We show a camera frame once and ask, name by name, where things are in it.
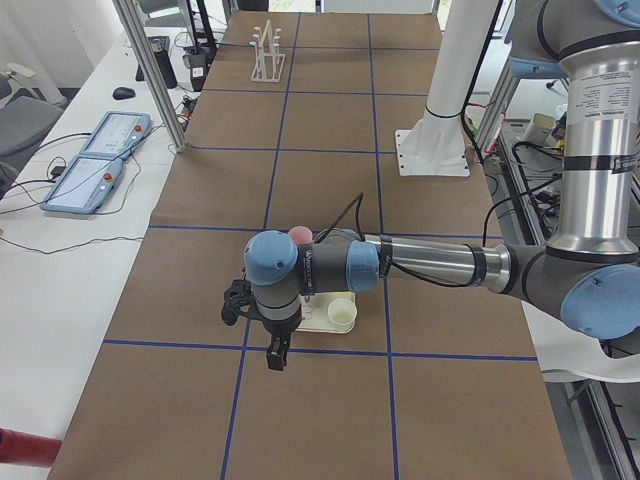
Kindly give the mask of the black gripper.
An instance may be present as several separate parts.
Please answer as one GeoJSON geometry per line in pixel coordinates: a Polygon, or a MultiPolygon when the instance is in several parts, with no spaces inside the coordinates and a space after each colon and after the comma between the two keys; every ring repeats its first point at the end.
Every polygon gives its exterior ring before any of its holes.
{"type": "Polygon", "coordinates": [[[266,352],[268,368],[279,371],[287,366],[287,355],[291,334],[299,327],[302,313],[297,310],[284,320],[272,320],[262,316],[264,328],[271,334],[271,343],[266,352]]]}

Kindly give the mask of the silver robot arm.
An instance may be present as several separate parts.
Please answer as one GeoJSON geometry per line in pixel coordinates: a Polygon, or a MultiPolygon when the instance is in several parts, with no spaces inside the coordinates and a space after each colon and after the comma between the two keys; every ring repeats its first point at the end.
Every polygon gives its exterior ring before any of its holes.
{"type": "Polygon", "coordinates": [[[228,290],[223,319],[260,321],[269,368],[287,363],[303,296],[361,292],[405,274],[444,287],[483,286],[615,339],[639,325],[637,246],[629,195],[639,158],[639,5],[635,1],[520,1],[513,46],[523,60],[557,62],[569,77],[561,210],[542,247],[471,246],[327,229],[297,244],[265,231],[244,250],[246,277],[228,290]]]}

